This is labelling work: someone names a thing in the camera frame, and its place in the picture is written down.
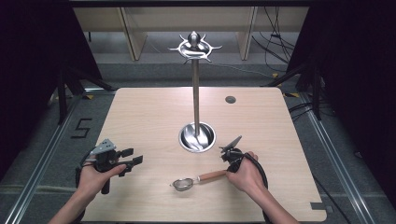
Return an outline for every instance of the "gray carpet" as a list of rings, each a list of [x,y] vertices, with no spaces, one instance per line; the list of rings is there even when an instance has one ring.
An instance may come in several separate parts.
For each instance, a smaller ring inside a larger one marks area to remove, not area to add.
[[[189,63],[99,64],[99,68],[104,81],[119,88],[191,85],[191,65]],[[277,69],[285,69],[285,66],[278,65]],[[215,87],[259,87],[272,81],[270,76],[273,73],[272,70],[263,65],[245,64],[229,67],[203,63],[200,66],[200,83],[201,86]],[[298,77],[291,78],[279,88],[283,92],[296,92],[294,85],[297,79]],[[84,85],[94,87],[87,82],[84,82]],[[21,223],[48,222],[73,193],[75,167],[82,155],[94,146],[113,96],[112,94],[95,94],[91,100],[80,100]],[[285,97],[284,99],[289,108],[302,102],[298,97]],[[364,161],[353,154],[354,145],[348,138],[342,124],[332,114],[329,105],[321,104],[320,107],[323,125],[326,127],[356,186],[369,205],[375,220],[377,223],[394,223],[394,220],[396,220],[395,210],[365,166]],[[302,112],[304,112],[303,109],[294,111],[291,116],[294,117]],[[57,128],[58,117],[59,108],[55,101],[54,104],[49,105],[46,115],[40,120],[29,146],[20,153],[0,183],[1,223],[6,220],[9,209],[18,198],[23,185],[28,181],[35,165],[42,156],[48,141]],[[84,134],[84,131],[76,130],[81,119],[91,119],[81,123],[81,127],[89,128],[87,136],[85,138],[73,138],[73,136]],[[360,223],[308,115],[302,114],[294,121],[294,125],[313,175],[330,192],[351,223]],[[328,218],[324,223],[346,223],[330,197],[320,186],[318,186],[318,191],[328,207]]]

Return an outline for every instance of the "white desk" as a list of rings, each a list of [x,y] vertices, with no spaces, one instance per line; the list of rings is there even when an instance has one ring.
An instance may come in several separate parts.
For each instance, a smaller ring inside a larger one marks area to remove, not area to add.
[[[227,96],[236,103],[228,104]],[[178,192],[181,177],[226,169],[219,147],[243,135],[237,147],[254,151],[267,174],[269,190],[299,221],[323,221],[314,179],[277,88],[200,88],[200,121],[217,135],[207,152],[195,154],[178,142],[193,122],[192,88],[118,90],[98,143],[109,138],[119,150],[134,148],[143,163],[125,177],[113,177],[110,193],[98,194],[84,221],[263,222],[262,210],[227,178]]]

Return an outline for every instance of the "table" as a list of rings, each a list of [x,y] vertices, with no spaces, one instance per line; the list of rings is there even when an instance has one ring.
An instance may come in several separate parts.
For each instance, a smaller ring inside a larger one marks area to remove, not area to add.
[[[225,101],[236,99],[234,104]],[[178,142],[193,122],[192,88],[119,89],[98,143],[109,138],[118,150],[134,148],[143,163],[125,177],[113,177],[110,192],[98,194],[84,221],[258,222],[262,210],[225,176],[183,192],[171,183],[181,177],[224,170],[220,148],[238,135],[237,147],[254,151],[267,174],[269,190],[299,221],[323,221],[321,204],[289,111],[277,88],[200,88],[200,121],[216,132],[207,152],[191,153]]]

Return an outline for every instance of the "person's right hand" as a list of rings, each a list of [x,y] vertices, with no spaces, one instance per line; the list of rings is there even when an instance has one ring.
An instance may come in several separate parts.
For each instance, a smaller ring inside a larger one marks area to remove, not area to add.
[[[256,161],[259,159],[259,157],[251,151],[249,151],[248,154],[250,154],[250,156],[252,156]],[[246,158],[242,159],[241,165],[236,173],[227,172],[226,175],[232,184],[234,184],[239,190],[246,193],[265,189],[262,182],[262,175],[259,170],[253,162]]]

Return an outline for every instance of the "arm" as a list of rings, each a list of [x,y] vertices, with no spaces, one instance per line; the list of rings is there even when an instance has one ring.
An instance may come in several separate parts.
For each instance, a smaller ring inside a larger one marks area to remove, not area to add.
[[[119,165],[105,172],[97,172],[91,165],[82,168],[76,192],[59,212],[49,221],[49,224],[71,223],[74,221],[95,198],[107,180],[121,173],[126,165]]]
[[[257,160],[253,152],[249,154]],[[227,177],[239,190],[244,191],[271,219],[273,223],[298,223],[273,197],[262,182],[262,176],[256,166],[247,159],[242,159],[236,173],[227,172]]]

